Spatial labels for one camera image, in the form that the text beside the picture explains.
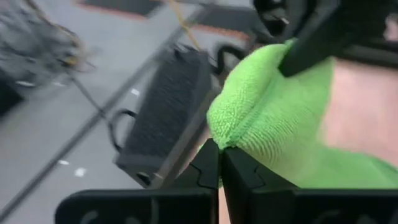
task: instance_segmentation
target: wire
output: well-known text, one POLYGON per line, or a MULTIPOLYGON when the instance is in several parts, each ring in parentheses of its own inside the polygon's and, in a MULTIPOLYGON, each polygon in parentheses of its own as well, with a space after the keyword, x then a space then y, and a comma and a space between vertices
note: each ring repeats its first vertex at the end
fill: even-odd
POLYGON ((215 60, 217 66, 213 66, 213 72, 216 75, 221 75, 225 70, 225 53, 234 55, 239 60, 243 60, 247 55, 247 53, 243 49, 240 49, 233 45, 230 44, 221 45, 217 50, 217 56, 215 60))
POLYGON ((40 7, 33 0, 25 0, 25 2, 31 9, 33 9, 33 11, 36 13, 36 15, 39 18, 41 18, 43 21, 45 21, 49 25, 57 28, 58 30, 62 31, 64 34, 69 36, 69 38, 71 38, 72 42, 79 50, 79 53, 77 53, 76 56, 66 58, 63 61, 64 63, 66 63, 67 65, 69 65, 71 67, 74 67, 75 65, 78 65, 82 60, 85 59, 86 53, 85 53, 84 44, 74 32, 70 31, 69 29, 67 29, 64 26, 53 23, 50 19, 48 19, 48 17, 44 14, 43 10, 41 10, 40 7))
POLYGON ((118 140, 117 140, 117 137, 115 135, 115 129, 116 129, 117 123, 119 122, 119 120, 124 115, 129 115, 133 119, 135 119, 136 116, 137 116, 137 114, 135 112, 132 112, 131 110, 120 109, 117 112, 115 112, 115 114, 113 114, 113 117, 108 122, 108 135, 109 135, 109 138, 111 140, 111 143, 112 143, 113 147, 115 148, 115 150, 117 152, 121 152, 122 147, 118 144, 118 140))
MULTIPOLYGON (((25 2, 28 4, 28 6, 30 6, 35 12, 36 14, 45 22, 47 22, 48 24, 57 27, 58 29, 62 30, 63 32, 67 33, 70 37, 73 37, 74 42, 76 42, 76 44, 78 46, 83 46, 82 42, 80 41, 80 39, 78 38, 78 36, 68 30, 67 28, 54 24, 53 22, 51 22, 50 20, 47 19, 47 17, 44 15, 44 13, 42 12, 42 10, 38 7, 38 5, 36 5, 35 2, 33 2, 32 0, 25 0, 25 2)), ((51 49, 48 49, 48 53, 50 55, 52 55, 53 57, 55 56, 54 52, 51 51, 51 49)), ((60 63, 65 63, 66 61, 58 59, 58 61, 60 63)), ((105 112, 103 111, 103 109, 100 107, 100 105, 94 100, 94 98, 91 96, 90 92, 84 87, 84 85, 73 75, 70 73, 69 69, 67 69, 66 67, 60 66, 62 68, 62 70, 70 77, 71 81, 76 85, 76 87, 81 91, 81 93, 85 96, 85 98, 94 106, 94 108, 99 112, 100 116, 104 119, 104 120, 108 120, 106 117, 105 112)))
POLYGON ((169 0, 169 3, 171 5, 174 13, 177 15, 177 19, 178 19, 178 22, 180 23, 180 26, 187 33, 188 38, 191 40, 192 44, 197 48, 197 50, 201 50, 201 47, 199 46, 198 41, 196 40, 196 38, 191 33, 190 27, 186 24, 186 22, 185 22, 185 20, 184 20, 184 18, 182 16, 181 9, 178 6, 178 3, 175 0, 169 0))

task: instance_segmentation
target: concrete floor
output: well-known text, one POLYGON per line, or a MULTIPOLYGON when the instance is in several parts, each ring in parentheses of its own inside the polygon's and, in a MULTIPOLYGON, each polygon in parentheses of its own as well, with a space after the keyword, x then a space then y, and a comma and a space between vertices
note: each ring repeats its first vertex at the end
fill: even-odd
MULTIPOLYGON (((108 115, 118 108, 139 109, 157 66, 155 56, 165 43, 189 44, 168 4, 149 20, 138 21, 90 11, 74 0, 36 1, 54 22, 76 32, 89 52, 96 52, 89 58, 96 69, 77 76, 108 115)), ((249 6, 249 1, 220 4, 249 6)), ((181 3, 180 8, 184 18, 204 12, 198 4, 181 3)), ((244 44, 193 33, 204 49, 219 42, 244 44)), ((96 109, 66 82, 37 90, 0 121, 0 223, 53 223, 58 203, 76 191, 139 188, 112 163, 115 151, 106 131, 96 109)))

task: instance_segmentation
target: black equipment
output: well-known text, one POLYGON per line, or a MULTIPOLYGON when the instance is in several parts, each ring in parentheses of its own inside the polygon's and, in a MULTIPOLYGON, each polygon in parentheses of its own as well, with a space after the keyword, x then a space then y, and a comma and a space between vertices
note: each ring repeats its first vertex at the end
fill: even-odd
POLYGON ((58 206, 55 223, 216 224, 220 176, 232 224, 398 223, 398 190, 300 189, 240 149, 220 154, 212 139, 174 183, 75 193, 58 206))
POLYGON ((221 88, 208 54, 175 50, 162 62, 138 114, 120 110, 109 124, 116 165, 145 188, 172 182, 206 126, 206 112, 221 88), (123 146, 114 136, 122 115, 134 118, 123 146))

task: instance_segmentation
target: yellow cable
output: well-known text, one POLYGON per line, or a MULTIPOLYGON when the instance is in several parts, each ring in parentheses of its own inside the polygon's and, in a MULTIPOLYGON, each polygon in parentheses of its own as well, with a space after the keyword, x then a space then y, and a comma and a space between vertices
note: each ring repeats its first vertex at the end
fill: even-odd
POLYGON ((199 46, 197 40, 191 33, 190 27, 188 25, 186 25, 186 22, 184 21, 184 19, 182 17, 182 13, 178 6, 178 3, 175 0, 169 0, 169 2, 170 2, 170 5, 172 6, 172 9, 174 10, 174 13, 177 15, 178 22, 183 27, 183 29, 185 29, 185 32, 187 33, 192 44, 197 48, 197 50, 201 50, 201 47, 199 46))

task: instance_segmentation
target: microfiber towel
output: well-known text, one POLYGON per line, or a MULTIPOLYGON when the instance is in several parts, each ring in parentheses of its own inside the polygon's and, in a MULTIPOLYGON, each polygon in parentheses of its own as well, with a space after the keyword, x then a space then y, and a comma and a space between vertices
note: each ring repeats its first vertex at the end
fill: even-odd
POLYGON ((301 188, 397 188, 395 167, 322 144, 334 61, 285 78, 278 65, 289 45, 258 49, 230 73, 207 114, 219 148, 241 148, 301 188))

